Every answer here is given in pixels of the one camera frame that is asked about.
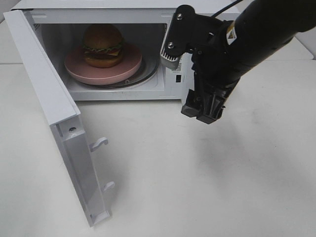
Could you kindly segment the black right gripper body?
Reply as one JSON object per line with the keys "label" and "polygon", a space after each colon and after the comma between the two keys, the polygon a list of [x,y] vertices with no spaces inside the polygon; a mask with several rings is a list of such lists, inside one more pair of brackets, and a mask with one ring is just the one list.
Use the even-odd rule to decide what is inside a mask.
{"label": "black right gripper body", "polygon": [[190,5],[179,6],[167,34],[167,54],[191,54],[191,72],[184,92],[213,89],[234,90],[240,71],[233,67],[229,46],[237,41],[237,21],[197,14]]}

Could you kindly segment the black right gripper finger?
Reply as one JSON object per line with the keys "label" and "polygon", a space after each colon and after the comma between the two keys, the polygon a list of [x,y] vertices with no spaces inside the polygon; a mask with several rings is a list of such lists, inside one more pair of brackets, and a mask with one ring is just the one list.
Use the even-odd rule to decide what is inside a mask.
{"label": "black right gripper finger", "polygon": [[193,118],[203,116],[204,112],[204,93],[189,89],[186,101],[182,106],[181,113]]}
{"label": "black right gripper finger", "polygon": [[210,91],[199,89],[197,94],[201,99],[197,120],[211,124],[220,119],[230,93],[229,89],[217,88]]}

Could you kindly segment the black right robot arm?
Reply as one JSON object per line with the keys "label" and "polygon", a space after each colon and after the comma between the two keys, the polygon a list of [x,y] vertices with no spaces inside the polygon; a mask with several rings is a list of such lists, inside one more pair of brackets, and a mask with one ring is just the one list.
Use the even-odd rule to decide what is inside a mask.
{"label": "black right robot arm", "polygon": [[182,114],[207,124],[218,120],[244,74],[315,25],[313,0],[255,0],[233,21],[179,6],[163,47],[172,57],[192,56],[194,88]]}

